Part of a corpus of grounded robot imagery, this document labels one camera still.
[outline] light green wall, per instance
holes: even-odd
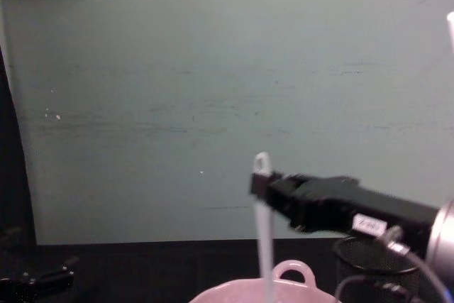
[[[263,150],[454,196],[454,0],[2,3],[40,243],[253,238]]]

